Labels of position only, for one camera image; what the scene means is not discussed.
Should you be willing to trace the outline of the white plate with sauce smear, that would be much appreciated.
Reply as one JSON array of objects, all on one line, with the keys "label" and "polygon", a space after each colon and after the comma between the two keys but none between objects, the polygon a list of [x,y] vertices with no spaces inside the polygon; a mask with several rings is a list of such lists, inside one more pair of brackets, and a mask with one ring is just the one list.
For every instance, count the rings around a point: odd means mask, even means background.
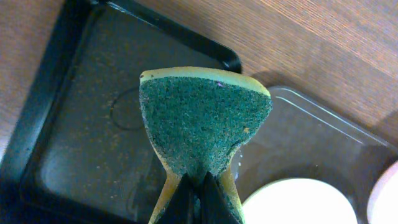
[{"label": "white plate with sauce smear", "polygon": [[368,200],[369,224],[397,224],[397,162],[380,176]]}]

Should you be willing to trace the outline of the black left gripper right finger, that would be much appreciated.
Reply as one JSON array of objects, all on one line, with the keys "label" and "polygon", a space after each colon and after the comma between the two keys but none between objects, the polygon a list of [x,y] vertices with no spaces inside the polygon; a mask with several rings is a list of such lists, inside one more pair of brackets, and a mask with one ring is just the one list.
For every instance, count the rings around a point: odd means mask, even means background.
[{"label": "black left gripper right finger", "polygon": [[238,224],[210,172],[206,173],[200,187],[201,224]]}]

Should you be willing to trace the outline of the green yellow sponge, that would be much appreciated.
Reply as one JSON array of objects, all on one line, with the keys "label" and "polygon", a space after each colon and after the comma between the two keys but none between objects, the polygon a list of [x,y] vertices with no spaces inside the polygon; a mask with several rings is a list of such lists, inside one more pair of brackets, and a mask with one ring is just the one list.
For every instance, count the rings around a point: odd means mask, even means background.
[{"label": "green yellow sponge", "polygon": [[166,171],[150,222],[163,214],[184,174],[195,190],[200,222],[200,187],[210,172],[228,210],[243,223],[231,163],[272,110],[267,88],[226,70],[161,68],[141,73],[139,102],[147,136]]}]

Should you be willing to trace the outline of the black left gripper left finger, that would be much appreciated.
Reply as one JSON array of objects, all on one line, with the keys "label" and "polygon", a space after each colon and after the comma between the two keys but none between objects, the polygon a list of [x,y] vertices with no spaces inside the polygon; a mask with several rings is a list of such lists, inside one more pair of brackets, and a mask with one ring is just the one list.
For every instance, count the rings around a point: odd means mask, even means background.
[{"label": "black left gripper left finger", "polygon": [[196,224],[195,202],[195,190],[188,175],[184,174],[156,224]]}]

